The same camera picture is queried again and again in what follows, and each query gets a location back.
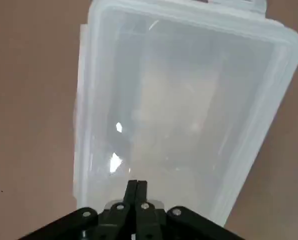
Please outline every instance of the brown table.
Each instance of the brown table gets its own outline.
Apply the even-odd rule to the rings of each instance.
[[[88,0],[0,0],[0,240],[75,208],[73,108]],[[298,31],[298,0],[268,16]],[[228,220],[249,240],[298,239],[298,71]]]

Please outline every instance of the clear plastic container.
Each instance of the clear plastic container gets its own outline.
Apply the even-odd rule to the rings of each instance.
[[[166,209],[225,224],[298,65],[298,34],[260,8],[214,2],[91,5],[76,112],[79,208],[102,211],[138,179]]]

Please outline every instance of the metal screw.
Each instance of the metal screw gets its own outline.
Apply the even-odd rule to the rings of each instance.
[[[173,215],[180,216],[181,215],[181,210],[178,209],[178,208],[175,208],[174,210],[172,210],[172,213],[173,213]]]
[[[124,209],[124,208],[125,208],[125,206],[122,205],[122,204],[120,204],[120,205],[117,206],[117,209],[118,209],[118,210],[122,210],[122,209]]]
[[[149,207],[150,207],[149,204],[146,203],[146,202],[144,202],[143,204],[141,204],[141,208],[144,209],[144,210],[148,209]]]
[[[82,216],[84,216],[85,218],[89,217],[91,215],[91,213],[89,211],[85,211]]]

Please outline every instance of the table surface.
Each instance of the table surface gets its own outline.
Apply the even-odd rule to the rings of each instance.
[[[0,0],[0,240],[75,209],[73,109],[88,0]],[[298,0],[268,0],[298,32]],[[226,227],[298,239],[298,70]]]

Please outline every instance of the plastic container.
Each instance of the plastic container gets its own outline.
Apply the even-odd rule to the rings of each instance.
[[[129,179],[224,225],[298,65],[265,1],[99,0],[81,40],[74,195]]]

